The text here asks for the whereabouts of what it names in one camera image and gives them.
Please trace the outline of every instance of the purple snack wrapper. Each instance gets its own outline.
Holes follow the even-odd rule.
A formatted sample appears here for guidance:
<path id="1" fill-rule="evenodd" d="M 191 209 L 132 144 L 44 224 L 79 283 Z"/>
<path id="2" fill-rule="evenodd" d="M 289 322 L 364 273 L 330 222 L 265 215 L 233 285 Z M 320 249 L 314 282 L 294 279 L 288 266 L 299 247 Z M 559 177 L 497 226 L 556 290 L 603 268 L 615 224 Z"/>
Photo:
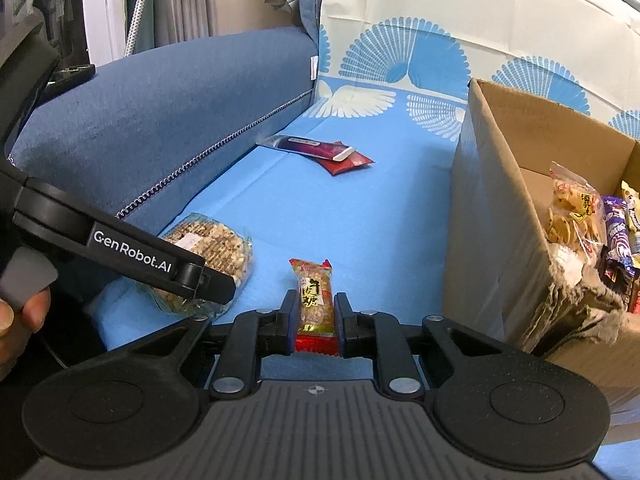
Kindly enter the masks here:
<path id="1" fill-rule="evenodd" d="M 636 269 L 631 259 L 629 234 L 626 229 L 626 202 L 615 196 L 603 196 L 602 203 L 605 211 L 605 225 L 607 227 L 607 260 L 613 260 L 622 268 L 629 279 L 634 279 Z"/>

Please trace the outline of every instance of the red snack packaging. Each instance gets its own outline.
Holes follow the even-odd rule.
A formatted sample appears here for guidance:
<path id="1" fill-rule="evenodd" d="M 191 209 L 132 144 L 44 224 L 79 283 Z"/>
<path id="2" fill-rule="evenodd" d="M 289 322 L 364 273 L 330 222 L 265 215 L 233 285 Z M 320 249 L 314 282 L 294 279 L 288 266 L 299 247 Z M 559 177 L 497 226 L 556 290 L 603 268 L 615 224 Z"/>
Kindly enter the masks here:
<path id="1" fill-rule="evenodd" d="M 635 291 L 631 295 L 628 311 L 632 314 L 640 314 L 640 283 L 636 282 Z"/>
<path id="2" fill-rule="evenodd" d="M 334 144 L 346 147 L 346 145 L 343 144 L 340 140 L 334 142 Z M 355 168 L 359 168 L 361 166 L 366 166 L 367 164 L 374 163 L 374 161 L 371 160 L 368 156 L 364 156 L 363 154 L 358 152 L 351 153 L 351 155 L 345 158 L 342 162 L 335 162 L 334 160 L 326 160 L 325 158 L 317 157 L 314 157 L 314 160 L 333 176 L 344 173 L 345 171 L 354 170 Z"/>
<path id="3" fill-rule="evenodd" d="M 335 335 L 334 298 L 330 281 L 333 269 L 329 260 L 315 264 L 294 258 L 289 263 L 298 276 L 300 290 L 296 351 L 337 356 L 338 338 Z"/>

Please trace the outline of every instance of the round pad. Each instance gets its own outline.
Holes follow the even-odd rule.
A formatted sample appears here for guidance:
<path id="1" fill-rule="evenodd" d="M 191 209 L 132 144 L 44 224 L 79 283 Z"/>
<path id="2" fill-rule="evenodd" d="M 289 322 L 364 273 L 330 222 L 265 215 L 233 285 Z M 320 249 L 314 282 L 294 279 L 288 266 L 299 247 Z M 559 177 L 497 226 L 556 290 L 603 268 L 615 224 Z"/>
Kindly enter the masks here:
<path id="1" fill-rule="evenodd" d="M 194 427 L 194 388 L 162 358 L 75 367 L 36 386 L 23 409 L 35 445 L 58 462 L 115 468 L 149 460 Z"/>
<path id="2" fill-rule="evenodd" d="M 439 388 L 433 405 L 460 449 L 515 470 L 544 471 L 593 458 L 609 427 L 609 406 L 593 384 L 529 356 L 469 361 Z"/>
<path id="3" fill-rule="evenodd" d="M 113 424 L 135 415 L 144 399 L 135 384 L 99 381 L 78 389 L 69 400 L 69 409 L 86 422 Z"/>
<path id="4" fill-rule="evenodd" d="M 564 410 L 564 399 L 557 391 L 533 381 L 501 384 L 490 399 L 496 413 L 520 424 L 545 424 Z"/>

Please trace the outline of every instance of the sofa armrest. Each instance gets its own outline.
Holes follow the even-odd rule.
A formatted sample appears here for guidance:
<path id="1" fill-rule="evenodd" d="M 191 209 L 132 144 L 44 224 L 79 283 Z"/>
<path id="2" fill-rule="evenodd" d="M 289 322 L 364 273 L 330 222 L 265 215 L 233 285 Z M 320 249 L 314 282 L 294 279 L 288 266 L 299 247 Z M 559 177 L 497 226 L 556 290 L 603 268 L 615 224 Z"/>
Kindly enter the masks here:
<path id="1" fill-rule="evenodd" d="M 291 27 L 118 60 L 37 108 L 12 157 L 29 174 L 110 214 L 126 210 L 126 221 L 157 234 L 259 137 L 308 107 L 315 55 L 314 42 Z"/>

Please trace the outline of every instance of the white patterned fabric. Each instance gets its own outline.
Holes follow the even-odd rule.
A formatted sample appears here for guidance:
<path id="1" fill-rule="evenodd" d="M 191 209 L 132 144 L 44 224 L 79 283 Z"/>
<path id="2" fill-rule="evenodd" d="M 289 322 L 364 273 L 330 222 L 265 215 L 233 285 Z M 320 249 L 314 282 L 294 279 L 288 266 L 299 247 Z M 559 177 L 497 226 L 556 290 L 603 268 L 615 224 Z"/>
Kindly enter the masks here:
<path id="1" fill-rule="evenodd" d="M 474 76 L 640 139 L 640 12 L 621 0 L 322 0 L 319 71 L 310 116 L 360 116 L 329 85 L 365 115 L 390 106 L 376 90 L 404 91 L 415 123 L 455 141 Z"/>

